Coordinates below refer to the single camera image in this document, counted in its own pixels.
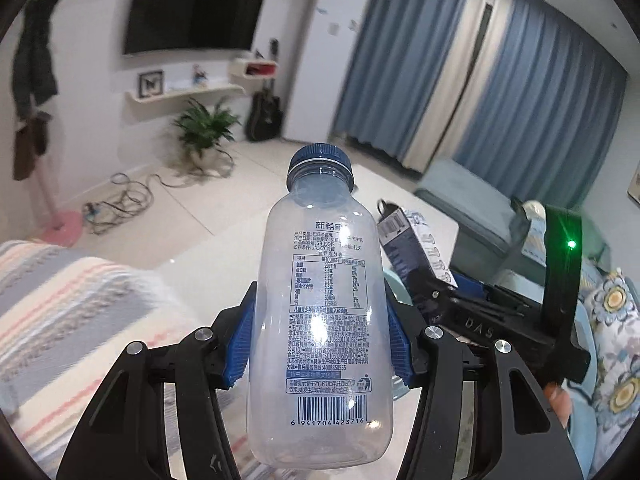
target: metal screw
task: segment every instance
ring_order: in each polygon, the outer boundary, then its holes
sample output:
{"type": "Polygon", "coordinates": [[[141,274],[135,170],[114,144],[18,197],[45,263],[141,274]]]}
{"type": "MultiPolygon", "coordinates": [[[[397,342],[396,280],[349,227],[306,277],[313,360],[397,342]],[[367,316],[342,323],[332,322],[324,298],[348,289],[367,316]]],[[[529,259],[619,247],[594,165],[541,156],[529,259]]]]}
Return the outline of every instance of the metal screw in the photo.
{"type": "Polygon", "coordinates": [[[505,341],[504,339],[498,339],[498,341],[496,341],[494,344],[495,349],[502,354],[508,354],[509,352],[511,352],[511,343],[505,341]]]}
{"type": "Polygon", "coordinates": [[[431,339],[440,339],[444,332],[439,326],[428,326],[424,329],[424,335],[431,339]]]}
{"type": "Polygon", "coordinates": [[[210,328],[199,328],[194,335],[198,341],[208,341],[213,336],[213,332],[210,328]]]}
{"type": "Polygon", "coordinates": [[[133,343],[129,343],[127,345],[127,354],[129,355],[137,355],[142,352],[143,346],[140,341],[134,341],[133,343]]]}

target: wall shelf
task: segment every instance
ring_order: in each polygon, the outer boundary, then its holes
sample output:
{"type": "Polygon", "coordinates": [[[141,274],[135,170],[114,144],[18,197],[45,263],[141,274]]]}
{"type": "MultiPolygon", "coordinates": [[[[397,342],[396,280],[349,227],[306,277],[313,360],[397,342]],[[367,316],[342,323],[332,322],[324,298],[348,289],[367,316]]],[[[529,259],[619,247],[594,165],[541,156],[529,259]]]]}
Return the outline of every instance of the wall shelf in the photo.
{"type": "Polygon", "coordinates": [[[278,64],[269,59],[239,57],[229,64],[229,76],[247,80],[274,79],[277,70],[278,64]]]}
{"type": "Polygon", "coordinates": [[[192,95],[198,94],[208,94],[210,92],[229,92],[229,91],[239,91],[242,94],[245,94],[245,90],[240,85],[236,85],[228,82],[217,82],[213,83],[206,88],[185,88],[184,90],[171,90],[169,92],[165,92],[162,95],[155,95],[153,97],[138,97],[135,92],[127,92],[127,97],[130,101],[133,101],[138,104],[149,104],[149,103],[157,103],[160,101],[165,101],[167,99],[175,99],[178,97],[189,97],[192,95]]]}

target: floral cushion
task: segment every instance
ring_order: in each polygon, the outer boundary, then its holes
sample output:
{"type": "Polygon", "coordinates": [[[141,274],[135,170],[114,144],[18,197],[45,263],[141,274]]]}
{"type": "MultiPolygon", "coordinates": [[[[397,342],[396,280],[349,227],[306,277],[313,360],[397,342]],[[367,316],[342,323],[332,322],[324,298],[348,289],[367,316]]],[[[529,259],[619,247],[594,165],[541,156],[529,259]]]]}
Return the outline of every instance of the floral cushion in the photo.
{"type": "Polygon", "coordinates": [[[584,306],[598,355],[593,397],[598,431],[592,476],[611,457],[640,412],[640,314],[619,269],[591,292],[584,306]]]}

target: green plant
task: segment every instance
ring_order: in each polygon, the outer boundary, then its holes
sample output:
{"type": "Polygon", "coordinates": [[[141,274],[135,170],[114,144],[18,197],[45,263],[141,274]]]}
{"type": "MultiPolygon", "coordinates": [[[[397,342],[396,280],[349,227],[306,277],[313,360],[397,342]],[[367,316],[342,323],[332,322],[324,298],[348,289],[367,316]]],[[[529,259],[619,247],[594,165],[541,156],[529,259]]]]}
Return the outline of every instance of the green plant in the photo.
{"type": "Polygon", "coordinates": [[[240,116],[233,115],[230,108],[223,108],[225,100],[220,100],[213,112],[196,99],[189,99],[187,108],[174,121],[174,125],[182,130],[180,143],[185,152],[196,152],[202,158],[204,150],[216,148],[224,137],[234,140],[234,135],[229,128],[234,124],[240,124],[240,116]]]}

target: person's hand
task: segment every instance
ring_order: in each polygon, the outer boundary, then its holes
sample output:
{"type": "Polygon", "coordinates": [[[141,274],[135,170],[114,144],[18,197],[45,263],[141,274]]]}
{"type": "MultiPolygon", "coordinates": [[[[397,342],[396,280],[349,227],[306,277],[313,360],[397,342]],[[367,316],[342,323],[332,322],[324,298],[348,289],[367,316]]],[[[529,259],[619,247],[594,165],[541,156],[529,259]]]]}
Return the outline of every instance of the person's hand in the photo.
{"type": "Polygon", "coordinates": [[[566,429],[566,425],[569,423],[569,415],[571,415],[573,409],[571,397],[555,383],[549,383],[545,386],[544,394],[546,400],[549,401],[549,404],[556,412],[558,419],[560,419],[560,424],[566,429]]]}

